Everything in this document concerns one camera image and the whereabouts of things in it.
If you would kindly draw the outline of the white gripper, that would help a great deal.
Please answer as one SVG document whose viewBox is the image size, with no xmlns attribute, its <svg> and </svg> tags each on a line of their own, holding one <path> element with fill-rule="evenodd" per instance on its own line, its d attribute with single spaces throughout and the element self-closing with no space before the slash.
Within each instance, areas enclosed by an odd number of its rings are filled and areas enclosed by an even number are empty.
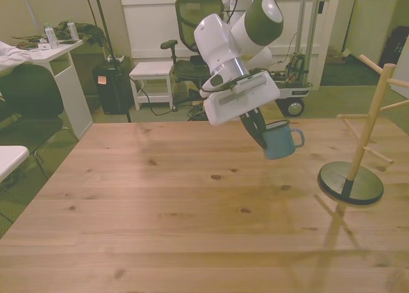
<svg viewBox="0 0 409 293">
<path fill-rule="evenodd" d="M 251 77 L 239 81 L 232 88 L 212 93 L 204 101 L 204 110 L 211 125 L 220 125 L 240 117 L 253 140 L 261 148 L 266 148 L 263 137 L 266 123 L 257 107 L 278 98 L 279 89 L 270 77 Z"/>
</svg>

